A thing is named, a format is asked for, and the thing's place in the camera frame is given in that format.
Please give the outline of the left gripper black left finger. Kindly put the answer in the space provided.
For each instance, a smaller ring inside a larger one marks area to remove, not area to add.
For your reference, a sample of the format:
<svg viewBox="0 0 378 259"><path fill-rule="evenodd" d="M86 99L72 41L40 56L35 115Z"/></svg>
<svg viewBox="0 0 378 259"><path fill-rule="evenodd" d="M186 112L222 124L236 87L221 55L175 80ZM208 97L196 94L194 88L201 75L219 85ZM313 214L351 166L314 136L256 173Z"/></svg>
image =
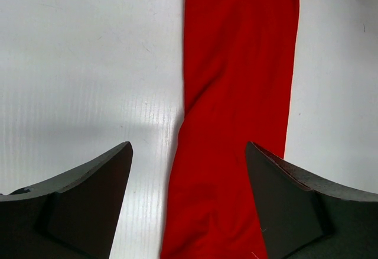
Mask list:
<svg viewBox="0 0 378 259"><path fill-rule="evenodd" d="M132 157L124 142L1 195L1 258L109 258Z"/></svg>

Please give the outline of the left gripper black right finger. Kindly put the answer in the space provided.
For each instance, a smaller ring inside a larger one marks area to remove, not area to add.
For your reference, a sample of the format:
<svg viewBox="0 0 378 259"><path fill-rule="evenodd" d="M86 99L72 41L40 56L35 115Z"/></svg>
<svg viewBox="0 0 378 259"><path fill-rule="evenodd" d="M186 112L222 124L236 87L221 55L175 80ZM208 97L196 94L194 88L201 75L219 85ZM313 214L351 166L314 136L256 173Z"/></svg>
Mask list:
<svg viewBox="0 0 378 259"><path fill-rule="evenodd" d="M246 164L269 258L377 258L377 194L286 162L256 143Z"/></svg>

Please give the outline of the red polo shirt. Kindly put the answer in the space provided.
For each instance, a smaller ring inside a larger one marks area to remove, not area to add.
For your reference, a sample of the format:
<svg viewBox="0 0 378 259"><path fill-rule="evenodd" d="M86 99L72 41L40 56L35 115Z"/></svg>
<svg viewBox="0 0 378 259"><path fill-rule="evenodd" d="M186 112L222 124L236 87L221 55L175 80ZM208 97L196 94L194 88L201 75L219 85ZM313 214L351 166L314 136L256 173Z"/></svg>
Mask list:
<svg viewBox="0 0 378 259"><path fill-rule="evenodd" d="M161 258L266 258L245 148L284 155L298 19L299 0L185 0Z"/></svg>

